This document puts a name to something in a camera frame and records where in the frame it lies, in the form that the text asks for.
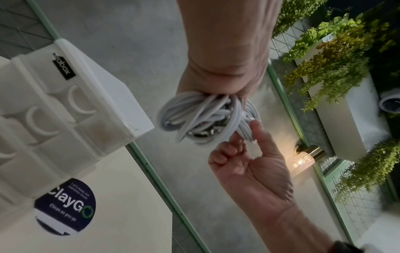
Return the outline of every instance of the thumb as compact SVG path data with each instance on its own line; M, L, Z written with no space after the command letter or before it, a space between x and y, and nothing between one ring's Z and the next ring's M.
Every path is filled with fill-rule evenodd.
M270 157L270 156L280 156L280 153L275 141L272 138L272 135L264 130L263 125L258 120L252 120L250 122L250 128L253 133L253 138L257 140L257 144L260 147L262 156Z

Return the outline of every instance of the label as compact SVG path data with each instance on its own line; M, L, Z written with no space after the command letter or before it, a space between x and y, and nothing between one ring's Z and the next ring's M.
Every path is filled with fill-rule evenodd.
M96 199L84 182L72 178L35 201L37 222L50 233L73 235L92 221Z
M75 72L72 70L64 57L59 56L56 53L53 53L53 56L55 57L55 60L53 61L54 65L66 80L76 76Z

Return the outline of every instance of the white planter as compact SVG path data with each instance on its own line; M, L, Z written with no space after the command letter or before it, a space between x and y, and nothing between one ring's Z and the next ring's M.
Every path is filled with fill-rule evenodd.
M296 64L318 53L316 47L321 42L316 43L303 58L297 59ZM319 89L320 85L316 85L308 92L313 97ZM379 116L378 103L379 96L371 75L364 78L360 86L352 88L339 103L319 102L316 108L318 116L338 158L357 162L376 143L390 136L386 119Z

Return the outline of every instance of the light fixture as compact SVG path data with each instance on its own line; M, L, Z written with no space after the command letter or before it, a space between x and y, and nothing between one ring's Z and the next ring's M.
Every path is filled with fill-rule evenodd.
M325 151L317 145L311 145L304 148L302 145L297 145L294 150L294 157L288 159L290 174L294 177L307 168L311 167L315 162L325 156Z

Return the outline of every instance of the black wristband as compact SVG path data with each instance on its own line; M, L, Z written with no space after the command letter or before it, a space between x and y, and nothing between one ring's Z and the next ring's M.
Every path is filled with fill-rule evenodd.
M364 251L353 245L336 241L328 253L363 253Z

